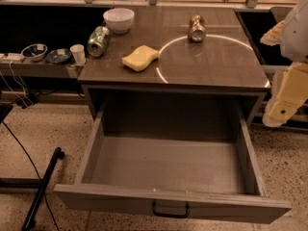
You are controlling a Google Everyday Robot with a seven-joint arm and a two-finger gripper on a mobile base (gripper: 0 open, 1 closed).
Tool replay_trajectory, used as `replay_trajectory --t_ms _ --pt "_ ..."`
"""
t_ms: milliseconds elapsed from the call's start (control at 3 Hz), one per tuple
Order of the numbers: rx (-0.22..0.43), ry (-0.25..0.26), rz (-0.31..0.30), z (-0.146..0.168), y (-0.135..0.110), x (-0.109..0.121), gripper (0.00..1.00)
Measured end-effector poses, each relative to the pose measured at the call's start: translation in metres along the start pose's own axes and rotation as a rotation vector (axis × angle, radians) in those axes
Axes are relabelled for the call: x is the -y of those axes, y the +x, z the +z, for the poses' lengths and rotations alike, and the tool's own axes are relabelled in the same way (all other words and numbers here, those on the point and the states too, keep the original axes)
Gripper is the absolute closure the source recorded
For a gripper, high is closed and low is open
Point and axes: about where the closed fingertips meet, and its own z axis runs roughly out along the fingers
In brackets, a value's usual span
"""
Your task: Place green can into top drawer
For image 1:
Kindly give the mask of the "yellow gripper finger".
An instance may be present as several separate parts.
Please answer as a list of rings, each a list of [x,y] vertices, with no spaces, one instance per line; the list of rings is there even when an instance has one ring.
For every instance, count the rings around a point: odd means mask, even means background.
[[[293,62],[284,71],[273,75],[271,99],[263,123],[268,127],[285,124],[308,100],[308,64]]]
[[[274,46],[279,44],[283,26],[284,26],[284,20],[280,21],[274,27],[268,30],[265,34],[263,34],[263,36],[260,39],[260,42],[269,46]]]

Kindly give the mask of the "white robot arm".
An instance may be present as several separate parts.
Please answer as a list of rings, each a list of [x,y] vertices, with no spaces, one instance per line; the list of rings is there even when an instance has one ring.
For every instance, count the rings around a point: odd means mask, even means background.
[[[278,127],[308,100],[308,0],[299,0],[284,20],[263,34],[260,42],[279,44],[281,55],[292,61],[283,72],[275,73],[271,99],[263,115],[266,126]]]

